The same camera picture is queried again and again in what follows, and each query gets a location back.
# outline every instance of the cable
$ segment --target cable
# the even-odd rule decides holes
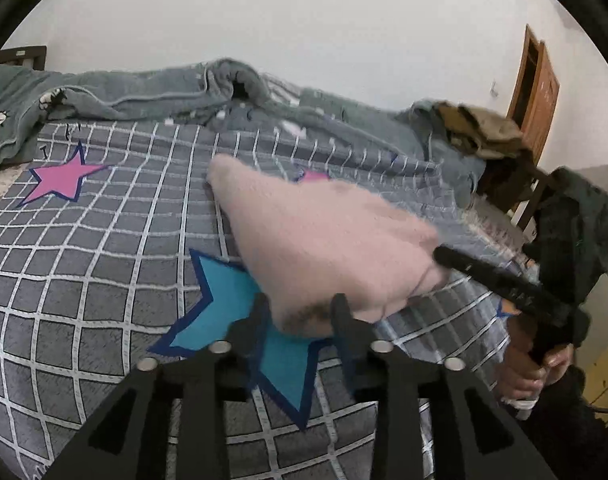
[[[608,415],[608,408],[600,408],[598,406],[595,406],[594,404],[590,404],[586,400],[584,400],[584,403],[588,406],[588,408],[592,412],[594,412],[594,413],[604,413],[604,414]]]

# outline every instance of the metal screw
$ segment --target metal screw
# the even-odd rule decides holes
[[[209,345],[209,350],[213,354],[226,354],[230,351],[232,345],[228,341],[215,341]]]
[[[370,344],[370,349],[378,354],[388,354],[393,351],[393,344],[390,341],[378,339]]]
[[[157,368],[159,362],[154,357],[144,357],[137,363],[137,370],[142,372],[152,372]]]
[[[446,366],[449,370],[453,370],[454,372],[460,372],[464,368],[466,368],[466,363],[462,361],[459,357],[449,357],[444,361],[444,366]]]

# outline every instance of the hand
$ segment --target hand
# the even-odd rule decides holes
[[[552,349],[544,357],[544,365],[539,366],[529,357],[536,325],[518,317],[524,316],[510,317],[506,324],[511,340],[497,367],[497,390],[508,399],[529,399],[564,376],[573,359],[573,346]]]

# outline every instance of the pink towel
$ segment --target pink towel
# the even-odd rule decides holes
[[[436,230],[354,184],[295,184],[229,155],[215,155],[208,180],[283,332],[330,335],[329,304],[339,292],[354,317],[376,322],[445,280],[431,256]]]

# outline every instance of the grid pattern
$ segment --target grid pattern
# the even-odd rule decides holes
[[[275,130],[213,133],[199,126],[47,124],[34,166],[68,160],[78,140],[88,163],[76,203],[48,196],[23,208],[23,173],[0,200],[0,455],[33,478],[146,349],[199,298],[189,248],[239,261],[228,220],[205,184],[215,153],[292,180],[301,168],[357,182],[428,218],[445,241],[495,263],[506,258],[460,219],[434,164],[353,153]],[[410,355],[460,356],[492,386],[507,342],[495,299],[456,272],[449,285],[377,326]],[[334,349],[321,353],[306,431],[265,394],[226,406],[231,473],[246,480],[369,477],[376,406],[354,404]],[[433,470],[427,403],[425,471]],[[177,424],[170,439],[173,478]]]

